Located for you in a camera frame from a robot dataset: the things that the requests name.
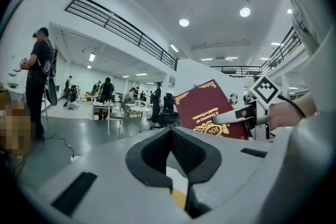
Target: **black office chair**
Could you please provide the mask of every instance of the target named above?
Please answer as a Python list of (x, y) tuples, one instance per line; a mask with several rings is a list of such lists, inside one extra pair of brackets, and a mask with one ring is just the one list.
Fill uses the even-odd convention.
[(163, 98), (163, 110), (162, 113), (160, 113), (155, 119), (152, 121), (154, 123), (159, 123), (159, 126), (151, 126), (150, 129), (160, 129), (166, 127), (168, 124), (175, 125), (175, 122), (177, 124), (180, 124), (179, 121), (176, 121), (175, 119), (178, 119), (178, 114), (174, 112), (174, 100), (173, 95), (171, 93), (166, 93), (166, 96)]

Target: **black metal railing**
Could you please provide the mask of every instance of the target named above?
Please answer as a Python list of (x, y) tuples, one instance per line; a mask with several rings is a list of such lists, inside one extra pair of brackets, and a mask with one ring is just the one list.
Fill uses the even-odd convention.
[(254, 77), (261, 74), (261, 67), (248, 66), (212, 66), (224, 74), (234, 78)]
[(224, 74), (231, 77), (253, 77), (266, 74), (274, 67), (278, 66), (289, 54), (291, 54), (297, 47), (302, 44), (300, 38), (296, 34), (293, 27), (291, 27), (286, 34), (279, 47), (272, 53), (261, 67), (258, 66), (211, 66)]
[(170, 68), (177, 69), (177, 59), (174, 59), (159, 44), (133, 24), (102, 5), (92, 0), (72, 0), (65, 11), (111, 31), (143, 49)]

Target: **gold emblem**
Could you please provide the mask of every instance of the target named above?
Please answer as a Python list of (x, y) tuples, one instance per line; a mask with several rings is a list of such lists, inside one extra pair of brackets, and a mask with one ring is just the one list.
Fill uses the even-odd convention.
[(222, 134), (229, 134), (230, 131), (228, 129), (229, 124), (214, 124), (212, 121), (208, 121), (206, 123), (202, 123), (202, 125), (196, 126), (194, 131), (208, 133), (216, 136), (222, 136)]
[(206, 84), (200, 86), (199, 88), (207, 88), (207, 87), (214, 87), (214, 88), (217, 88), (217, 85), (216, 85), (213, 81), (211, 81), (211, 82), (208, 82), (208, 83), (206, 83)]
[(175, 97), (176, 104), (180, 104), (180, 101), (188, 95), (189, 92), (183, 93), (178, 97)]

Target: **backpack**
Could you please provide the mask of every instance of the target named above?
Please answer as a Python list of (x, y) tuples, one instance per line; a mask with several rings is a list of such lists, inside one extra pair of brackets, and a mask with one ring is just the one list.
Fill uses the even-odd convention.
[(38, 65), (41, 66), (42, 72), (46, 74), (49, 78), (54, 78), (56, 75), (56, 60), (57, 60), (57, 49), (53, 48), (49, 39), (45, 39), (49, 46), (49, 56), (47, 59), (41, 63), (37, 58)]

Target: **sleeve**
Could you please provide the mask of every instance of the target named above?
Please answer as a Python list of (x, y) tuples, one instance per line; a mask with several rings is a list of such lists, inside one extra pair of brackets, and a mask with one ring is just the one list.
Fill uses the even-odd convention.
[(32, 50), (30, 55), (35, 54), (35, 55), (38, 56), (38, 55), (40, 55), (40, 51), (41, 51), (41, 41), (37, 41), (37, 42), (35, 42), (33, 50)]

